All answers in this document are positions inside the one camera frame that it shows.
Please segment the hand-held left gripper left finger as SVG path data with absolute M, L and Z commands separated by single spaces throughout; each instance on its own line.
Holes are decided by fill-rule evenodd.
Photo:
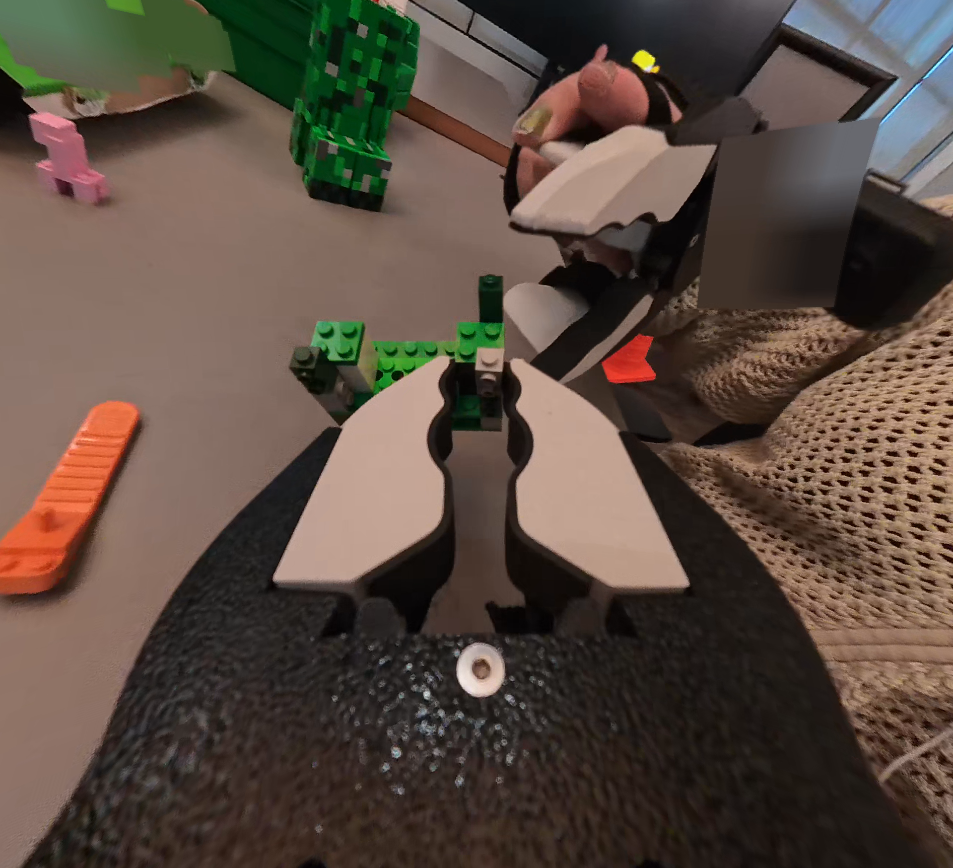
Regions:
M 454 566 L 455 362 L 439 357 L 344 424 L 272 580 L 426 612 Z

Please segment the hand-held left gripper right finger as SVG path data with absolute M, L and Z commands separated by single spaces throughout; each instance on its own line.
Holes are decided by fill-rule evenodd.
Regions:
M 505 563 L 528 607 L 576 599 L 600 615 L 632 595 L 684 593 L 689 579 L 619 429 L 530 362 L 505 372 Z

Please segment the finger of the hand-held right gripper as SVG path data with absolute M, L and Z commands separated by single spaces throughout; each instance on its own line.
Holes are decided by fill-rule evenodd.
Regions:
M 622 278 L 594 302 L 571 289 L 522 284 L 505 294 L 503 307 L 536 351 L 532 366 L 566 384 L 635 337 L 653 302 L 645 282 Z
M 675 128 L 630 125 L 588 145 L 543 144 L 540 155 L 554 168 L 513 209 L 511 227 L 641 251 L 651 230 L 685 205 L 718 150 L 718 141 L 679 138 Z

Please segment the partly built green lego model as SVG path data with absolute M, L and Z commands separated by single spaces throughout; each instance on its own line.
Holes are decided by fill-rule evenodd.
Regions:
M 319 321 L 310 342 L 294 348 L 294 378 L 342 425 L 358 409 L 429 362 L 447 359 L 456 377 L 452 392 L 456 431 L 502 428 L 505 348 L 503 278 L 478 279 L 478 318 L 456 325 L 445 341 L 373 341 L 360 321 Z

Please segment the person's right forearm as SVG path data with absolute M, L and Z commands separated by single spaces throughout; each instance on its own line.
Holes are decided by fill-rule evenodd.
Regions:
M 689 400 L 764 425 L 669 465 L 756 552 L 831 671 L 871 767 L 932 866 L 952 844 L 952 287 L 864 333 L 819 308 L 702 310 L 652 333 Z

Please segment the tall green lego creeper figure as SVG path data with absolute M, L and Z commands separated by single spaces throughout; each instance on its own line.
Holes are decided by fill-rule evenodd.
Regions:
M 384 144 L 411 97 L 419 24 L 383 0 L 317 0 L 290 152 L 309 196 L 380 211 L 392 163 Z

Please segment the pink lego pig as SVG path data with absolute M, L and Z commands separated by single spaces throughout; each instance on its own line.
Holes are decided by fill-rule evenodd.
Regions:
M 74 121 L 34 112 L 30 114 L 30 132 L 34 141 L 47 150 L 47 158 L 36 165 L 36 170 L 49 190 L 97 206 L 110 198 L 109 183 L 90 166 L 85 141 Z

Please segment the person's right hand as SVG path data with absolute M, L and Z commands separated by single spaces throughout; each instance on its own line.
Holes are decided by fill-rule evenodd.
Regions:
M 665 75 L 608 58 L 602 45 L 588 64 L 542 92 L 514 124 L 504 176 L 508 213 L 554 170 L 540 149 L 558 141 L 598 139 L 628 125 L 676 123 L 687 101 Z

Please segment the orange brick separator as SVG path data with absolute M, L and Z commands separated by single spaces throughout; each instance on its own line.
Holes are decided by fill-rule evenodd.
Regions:
M 29 511 L 1 541 L 3 596 L 40 594 L 68 576 L 140 424 L 133 404 L 89 410 Z

